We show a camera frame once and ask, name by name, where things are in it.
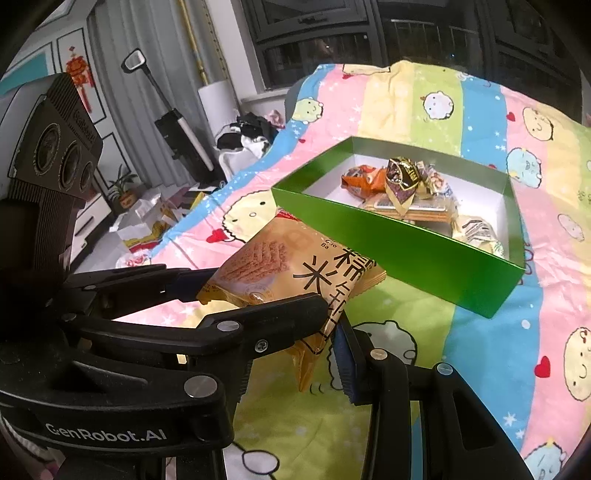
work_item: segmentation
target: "gray curtain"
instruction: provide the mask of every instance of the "gray curtain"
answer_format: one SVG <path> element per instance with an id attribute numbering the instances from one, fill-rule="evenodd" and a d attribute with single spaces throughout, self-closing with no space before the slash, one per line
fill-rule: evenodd
<path id="1" fill-rule="evenodd" d="M 219 48 L 210 33 L 203 2 L 187 0 L 201 60 L 210 83 L 222 80 Z M 135 48 L 146 56 L 160 88 L 210 152 L 213 139 L 197 90 L 203 86 L 177 0 L 104 0 L 88 17 L 89 40 L 99 81 L 115 128 L 140 178 L 148 186 L 195 183 L 156 129 L 165 112 L 142 72 L 125 74 L 123 59 Z"/>

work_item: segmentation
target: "white cylinder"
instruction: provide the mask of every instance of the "white cylinder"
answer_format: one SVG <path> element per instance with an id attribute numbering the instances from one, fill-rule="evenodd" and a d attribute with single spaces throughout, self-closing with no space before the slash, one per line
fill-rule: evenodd
<path id="1" fill-rule="evenodd" d="M 217 140 L 222 129 L 236 121 L 240 114 L 232 85 L 228 80 L 212 83 L 199 89 L 199 98 L 207 115 L 209 128 Z"/>

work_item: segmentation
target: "green box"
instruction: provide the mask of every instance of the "green box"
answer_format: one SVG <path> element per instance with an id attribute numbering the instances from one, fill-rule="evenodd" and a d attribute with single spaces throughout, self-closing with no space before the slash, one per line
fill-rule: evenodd
<path id="1" fill-rule="evenodd" d="M 340 189 L 340 175 L 352 164 L 374 161 L 385 165 L 389 158 L 397 156 L 434 164 L 458 197 L 461 213 L 493 212 L 497 199 L 495 231 L 507 260 L 419 226 L 319 197 L 323 195 L 317 193 L 326 189 L 328 182 Z M 460 192 L 456 191 L 459 187 L 476 203 L 462 204 Z M 336 188 L 326 197 L 338 197 Z M 311 190 L 317 196 L 309 194 Z M 337 242 L 373 258 L 389 276 L 487 318 L 500 308 L 524 273 L 521 218 L 510 178 L 472 161 L 410 145 L 350 137 L 292 172 L 272 192 L 278 206 Z M 470 208 L 477 212 L 462 211 Z M 490 221 L 485 215 L 480 216 Z"/>

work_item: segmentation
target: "colorful bedsheet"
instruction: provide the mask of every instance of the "colorful bedsheet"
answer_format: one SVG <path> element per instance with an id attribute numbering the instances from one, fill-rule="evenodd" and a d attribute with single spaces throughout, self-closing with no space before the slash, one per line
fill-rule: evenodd
<path id="1" fill-rule="evenodd" d="M 350 135 L 460 155 L 514 178 L 526 272 L 493 319 L 393 278 L 346 311 L 376 346 L 408 363 L 454 365 L 534 478 L 551 480 L 591 418 L 591 135 L 554 108 L 436 66 L 321 65 L 267 154 L 168 231 L 153 261 L 219 266 L 273 216 L 267 190 Z M 436 252 L 429 257 L 429 268 L 437 268 Z M 208 309 L 171 302 L 122 320 L 192 327 Z M 273 453 L 278 479 L 359 477 L 369 410 L 349 405 L 331 360 L 328 349 L 301 394 L 287 355 L 255 362 L 236 413 L 236 442 Z M 413 439 L 413 473 L 420 475 L 418 422 Z"/>

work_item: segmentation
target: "yellow pipe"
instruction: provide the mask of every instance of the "yellow pipe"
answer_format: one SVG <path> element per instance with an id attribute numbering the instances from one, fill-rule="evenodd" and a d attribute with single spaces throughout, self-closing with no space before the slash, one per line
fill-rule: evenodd
<path id="1" fill-rule="evenodd" d="M 187 4 L 185 3 L 185 0 L 178 0 L 178 4 L 180 5 L 181 13 L 183 14 L 183 21 L 185 24 L 185 29 L 187 30 L 187 35 L 189 36 L 189 43 L 191 44 L 191 49 L 193 50 L 193 54 L 195 55 L 195 62 L 197 63 L 197 70 L 199 71 L 199 76 L 201 77 L 201 80 L 203 81 L 204 85 L 209 85 L 207 73 L 205 71 L 205 68 L 203 67 L 203 63 L 201 62 L 201 54 L 199 53 L 197 40 L 195 39 L 195 35 L 193 34 L 193 27 L 191 26 L 191 20 L 189 19 Z"/>

